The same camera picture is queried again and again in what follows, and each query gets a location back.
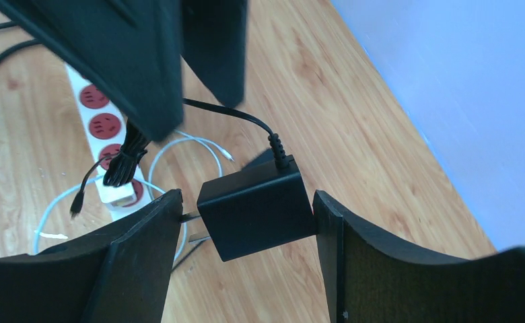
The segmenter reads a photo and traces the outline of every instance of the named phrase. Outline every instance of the blue wall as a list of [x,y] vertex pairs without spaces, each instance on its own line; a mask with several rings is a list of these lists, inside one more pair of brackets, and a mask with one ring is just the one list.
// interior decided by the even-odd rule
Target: blue wall
[[497,249],[525,244],[525,0],[333,0]]

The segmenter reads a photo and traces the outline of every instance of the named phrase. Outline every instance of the power strip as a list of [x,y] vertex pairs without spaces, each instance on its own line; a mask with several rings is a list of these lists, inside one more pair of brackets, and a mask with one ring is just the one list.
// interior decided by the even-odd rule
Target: power strip
[[[106,154],[117,153],[126,136],[126,122],[120,110],[75,69],[65,66],[94,162]],[[98,174],[104,175],[108,165],[109,160],[98,166]],[[135,177],[143,178],[139,167]],[[104,186],[100,179],[96,181],[96,187],[100,200],[108,207],[113,221],[130,215],[151,202],[149,191],[137,180],[114,188]]]

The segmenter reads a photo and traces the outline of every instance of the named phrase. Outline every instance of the black power adapter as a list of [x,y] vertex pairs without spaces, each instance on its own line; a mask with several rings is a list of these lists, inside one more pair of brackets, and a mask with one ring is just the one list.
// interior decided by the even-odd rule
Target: black power adapter
[[197,209],[223,261],[316,234],[316,219],[294,157],[206,182]]

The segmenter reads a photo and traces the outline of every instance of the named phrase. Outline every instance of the wooden floor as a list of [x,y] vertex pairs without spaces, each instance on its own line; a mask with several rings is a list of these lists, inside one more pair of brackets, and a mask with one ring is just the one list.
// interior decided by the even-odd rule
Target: wooden floor
[[[253,0],[246,102],[277,131],[302,169],[308,193],[328,191],[357,214],[422,246],[467,258],[494,252],[426,144],[328,1]],[[0,32],[0,52],[29,38]],[[186,94],[213,100],[186,74]],[[189,108],[185,130],[235,157],[227,173],[266,148],[266,135],[233,118]],[[143,160],[147,171],[156,147]],[[31,251],[43,210],[91,166],[63,63],[45,48],[0,66],[0,257]],[[154,177],[184,191],[194,209],[201,183],[216,177],[194,143],[167,153]],[[83,214],[71,198],[46,231],[71,238],[110,221],[94,187]],[[190,231],[202,230],[194,223]],[[44,239],[43,248],[57,241]],[[314,238],[222,263],[212,243],[170,283],[164,322],[327,322]]]

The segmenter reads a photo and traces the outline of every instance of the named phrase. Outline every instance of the white charging cable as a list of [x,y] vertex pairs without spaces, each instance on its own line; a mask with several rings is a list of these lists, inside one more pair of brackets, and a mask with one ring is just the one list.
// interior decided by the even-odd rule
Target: white charging cable
[[[97,180],[99,180],[99,179],[101,179],[103,177],[104,177],[104,175],[99,175],[99,176],[96,176],[95,178],[90,178],[86,182],[86,185],[92,184],[95,181],[97,181]],[[161,194],[165,194],[166,193],[161,188],[157,187],[156,185],[153,185],[152,183],[144,180],[143,178],[136,178],[136,180],[140,181],[142,184],[146,185],[147,187],[153,188],[154,190],[160,192]],[[46,220],[48,220],[48,216],[50,215],[50,212],[54,209],[54,207],[57,205],[57,203],[60,202],[63,198],[65,198],[66,196],[69,196],[73,192],[76,192],[80,188],[80,185],[81,184],[75,185],[75,186],[69,188],[68,190],[62,192],[59,196],[57,196],[54,200],[52,200],[52,202],[50,202],[50,204],[46,207],[46,209],[44,210],[44,213],[42,214],[42,217],[40,218],[40,222],[38,223],[38,227],[34,231],[34,239],[33,239],[33,243],[32,243],[32,254],[37,254],[38,253],[38,241],[40,240],[40,235],[42,234],[42,229],[44,228],[44,225],[46,224]],[[186,237],[187,237],[187,226],[184,225],[184,227],[183,227],[183,238],[184,239],[182,240],[183,242],[186,239]]]
[[[209,152],[211,153],[213,158],[215,158],[215,162],[217,163],[217,168],[219,170],[219,177],[223,176],[223,168],[221,166],[221,162],[219,161],[219,158],[217,157],[217,154],[215,154],[215,152],[207,144],[211,144],[215,148],[217,148],[217,150],[219,150],[219,152],[221,152],[221,154],[226,159],[228,159],[230,161],[234,161],[233,156],[231,155],[231,153],[229,153],[229,151],[227,151],[226,149],[224,149],[220,145],[216,144],[215,142],[213,142],[211,140],[208,140],[208,139],[205,139],[205,138],[202,138],[202,137],[195,137],[195,136],[189,135],[188,133],[184,133],[183,131],[176,131],[176,132],[179,133],[180,135],[184,136],[185,138],[176,139],[176,140],[168,143],[166,146],[164,146],[162,148],[162,150],[160,150],[157,153],[157,155],[153,159],[153,162],[151,163],[151,167],[149,168],[148,181],[146,181],[144,179],[136,178],[136,180],[140,181],[142,184],[146,185],[148,187],[148,189],[150,189],[150,194],[152,193],[152,191],[151,191],[152,189],[158,191],[161,194],[165,194],[165,192],[161,188],[159,188],[156,185],[151,183],[151,180],[153,178],[153,171],[155,170],[155,166],[158,164],[158,161],[160,160],[161,156],[169,148],[173,147],[177,143],[181,143],[181,142],[185,142],[185,141],[196,141],[197,143],[200,143],[203,147],[207,148],[207,150],[209,150]],[[104,176],[101,175],[101,176],[97,176],[95,178],[92,178],[92,179],[88,180],[86,184],[87,185],[88,184],[92,184],[95,181],[101,179],[102,177],[104,177]],[[40,222],[38,224],[37,229],[34,232],[33,254],[37,254],[38,253],[38,242],[39,242],[39,239],[40,239],[41,235],[43,234],[42,229],[44,228],[44,225],[46,224],[46,220],[48,219],[48,216],[50,215],[50,212],[54,209],[55,205],[58,202],[60,202],[63,198],[65,198],[66,196],[68,196],[68,195],[72,194],[73,192],[75,192],[76,190],[78,190],[80,188],[80,185],[81,184],[78,184],[78,185],[76,185],[74,187],[69,188],[65,192],[62,192],[54,200],[52,200],[52,202],[50,202],[50,204],[48,205],[48,207],[44,211],[44,213],[42,215],[42,218],[40,219]],[[179,258],[179,256],[183,252],[183,248],[185,246],[186,239],[187,239],[187,223],[183,223],[182,242],[179,245],[179,248],[178,248],[178,250],[177,250],[177,252],[175,254],[174,261],[177,260],[177,258]]]

